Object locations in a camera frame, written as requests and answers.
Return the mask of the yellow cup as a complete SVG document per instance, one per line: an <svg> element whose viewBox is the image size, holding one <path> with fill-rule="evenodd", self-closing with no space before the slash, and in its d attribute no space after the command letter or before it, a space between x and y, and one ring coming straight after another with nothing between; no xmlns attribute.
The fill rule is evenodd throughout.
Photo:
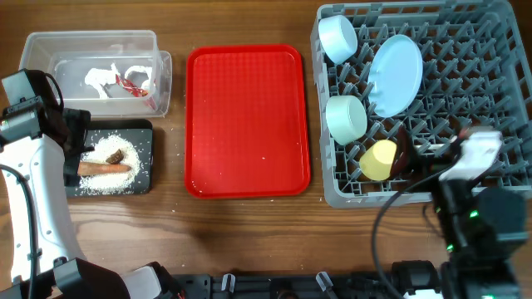
<svg viewBox="0 0 532 299"><path fill-rule="evenodd" d="M379 140L360 158L362 173L371 180L383 181L390 177L397 144L390 140Z"/></svg>

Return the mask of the carrot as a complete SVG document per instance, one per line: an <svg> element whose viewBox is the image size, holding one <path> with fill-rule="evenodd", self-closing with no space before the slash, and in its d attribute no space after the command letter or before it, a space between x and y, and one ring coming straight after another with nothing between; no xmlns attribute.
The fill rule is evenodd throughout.
<svg viewBox="0 0 532 299"><path fill-rule="evenodd" d="M125 164L98 164L92 162L80 162L77 174L80 176L94 176L101 174L122 174L131 170Z"/></svg>

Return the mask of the brown food scrap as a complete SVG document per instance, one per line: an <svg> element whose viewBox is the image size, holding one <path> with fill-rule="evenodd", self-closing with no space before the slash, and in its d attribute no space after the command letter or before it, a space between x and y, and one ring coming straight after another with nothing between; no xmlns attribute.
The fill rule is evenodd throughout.
<svg viewBox="0 0 532 299"><path fill-rule="evenodd" d="M115 153L111 154L106 162L108 164L119 164L124 159L124 154L121 149L118 149Z"/></svg>

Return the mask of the white rice pile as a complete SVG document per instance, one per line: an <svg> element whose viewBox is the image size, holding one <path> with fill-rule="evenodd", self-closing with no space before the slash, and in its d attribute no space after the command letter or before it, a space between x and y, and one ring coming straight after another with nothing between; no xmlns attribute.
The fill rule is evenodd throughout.
<svg viewBox="0 0 532 299"><path fill-rule="evenodd" d="M119 164L129 165L131 170L122 174L81 176L76 190L84 195L129 193L138 174L143 170L137 148L120 134L101 136L93 145L94 150L81 155L80 162L107 164L106 159L117 150L122 150L124 159Z"/></svg>

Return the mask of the green bowl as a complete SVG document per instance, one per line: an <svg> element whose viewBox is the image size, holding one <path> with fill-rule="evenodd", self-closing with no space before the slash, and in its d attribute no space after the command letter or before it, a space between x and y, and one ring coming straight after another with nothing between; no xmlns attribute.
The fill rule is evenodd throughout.
<svg viewBox="0 0 532 299"><path fill-rule="evenodd" d="M325 110L326 122L333 139L347 145L367 132L367 113L356 96L332 96Z"/></svg>

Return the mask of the red snack wrapper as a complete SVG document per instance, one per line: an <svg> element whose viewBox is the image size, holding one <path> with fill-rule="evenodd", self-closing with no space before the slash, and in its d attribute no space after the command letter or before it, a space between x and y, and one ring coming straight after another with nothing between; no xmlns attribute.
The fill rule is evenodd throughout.
<svg viewBox="0 0 532 299"><path fill-rule="evenodd" d="M128 91L134 97L144 97L149 95L148 90L136 86L131 81L121 78L119 75L116 75L116 84L122 87L124 90ZM156 109L156 105L152 97L150 97L148 100L145 100L145 104L149 106L152 110Z"/></svg>

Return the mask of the light blue plate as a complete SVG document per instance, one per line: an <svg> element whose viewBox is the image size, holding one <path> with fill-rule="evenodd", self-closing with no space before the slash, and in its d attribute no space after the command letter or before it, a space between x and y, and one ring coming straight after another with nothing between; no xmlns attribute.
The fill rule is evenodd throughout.
<svg viewBox="0 0 532 299"><path fill-rule="evenodd" d="M403 112L415 99L423 77L418 45L406 35L388 38L378 49L368 76L372 89L368 100L383 118Z"/></svg>

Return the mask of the small blue bowl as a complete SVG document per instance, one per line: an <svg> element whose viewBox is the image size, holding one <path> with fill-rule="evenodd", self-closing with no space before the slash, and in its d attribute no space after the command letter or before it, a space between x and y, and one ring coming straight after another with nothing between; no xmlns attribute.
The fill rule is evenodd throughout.
<svg viewBox="0 0 532 299"><path fill-rule="evenodd" d="M351 22L342 15L326 17L318 24L323 50L335 64L342 64L357 52L358 39Z"/></svg>

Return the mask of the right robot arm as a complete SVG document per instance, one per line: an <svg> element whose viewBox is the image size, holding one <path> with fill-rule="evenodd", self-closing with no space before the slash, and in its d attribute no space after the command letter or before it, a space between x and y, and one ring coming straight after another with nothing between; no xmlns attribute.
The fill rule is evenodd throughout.
<svg viewBox="0 0 532 299"><path fill-rule="evenodd" d="M397 134L393 174L412 172L415 188L431 193L449 259L395 262L387 283L394 297L518 298L510 258L528 240L522 195L500 187L473 188L498 159L502 134L490 127L460 130L443 156L424 158L406 129Z"/></svg>

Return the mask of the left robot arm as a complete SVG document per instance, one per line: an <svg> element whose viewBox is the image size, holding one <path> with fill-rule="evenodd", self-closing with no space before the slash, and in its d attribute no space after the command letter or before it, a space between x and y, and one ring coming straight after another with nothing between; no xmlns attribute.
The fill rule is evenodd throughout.
<svg viewBox="0 0 532 299"><path fill-rule="evenodd" d="M73 146L55 79L21 69L2 79L9 107L1 115L1 173L12 219L12 286L3 298L157 298L163 284L154 265L118 274L83 255L64 186L65 155Z"/></svg>

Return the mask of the grey dishwasher rack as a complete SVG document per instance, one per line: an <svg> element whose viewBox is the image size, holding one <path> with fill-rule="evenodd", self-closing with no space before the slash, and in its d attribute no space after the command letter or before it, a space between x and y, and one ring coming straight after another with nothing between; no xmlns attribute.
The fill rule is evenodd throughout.
<svg viewBox="0 0 532 299"><path fill-rule="evenodd" d="M470 125L501 132L504 144L478 189L501 187L531 194L531 70L514 11L506 1L422 1L325 4L317 19L344 16L357 34L357 53L337 64L317 32L310 36L313 80L320 105L332 96L356 96L367 112L367 132L338 144L326 125L319 139L324 198L334 208L382 205L406 180L367 178L362 155L405 129L425 157L441 157L452 135ZM413 102L388 118L369 101L370 68L378 49L395 35L421 52L423 77Z"/></svg>

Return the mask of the clear plastic bin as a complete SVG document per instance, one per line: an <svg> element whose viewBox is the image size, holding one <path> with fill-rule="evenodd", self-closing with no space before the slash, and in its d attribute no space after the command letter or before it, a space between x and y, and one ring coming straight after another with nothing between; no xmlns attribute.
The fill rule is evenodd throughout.
<svg viewBox="0 0 532 299"><path fill-rule="evenodd" d="M149 95L101 99L84 79L91 68L109 70L112 63L120 73L130 66L150 66ZM26 40L19 67L51 74L65 107L88 110L94 119L163 117L169 109L171 55L159 49L150 30L34 32ZM155 110L145 104L150 97Z"/></svg>

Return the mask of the red serving tray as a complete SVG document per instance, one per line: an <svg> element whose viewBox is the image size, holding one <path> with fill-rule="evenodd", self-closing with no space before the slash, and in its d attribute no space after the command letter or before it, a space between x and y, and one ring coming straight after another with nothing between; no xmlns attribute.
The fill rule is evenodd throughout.
<svg viewBox="0 0 532 299"><path fill-rule="evenodd" d="M198 199L302 193L303 61L287 44L201 47L186 64L185 187Z"/></svg>

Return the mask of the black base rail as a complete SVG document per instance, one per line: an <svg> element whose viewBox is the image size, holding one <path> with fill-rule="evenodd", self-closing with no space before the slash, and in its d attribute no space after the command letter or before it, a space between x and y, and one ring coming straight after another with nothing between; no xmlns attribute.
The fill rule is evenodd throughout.
<svg viewBox="0 0 532 299"><path fill-rule="evenodd" d="M223 278L208 274L175 275L186 298L200 299L275 299L295 295L297 298L322 299L331 294L322 290L314 275L307 276L239 276L229 279L224 290ZM388 298L388 290L371 273L331 275L332 295L343 299Z"/></svg>

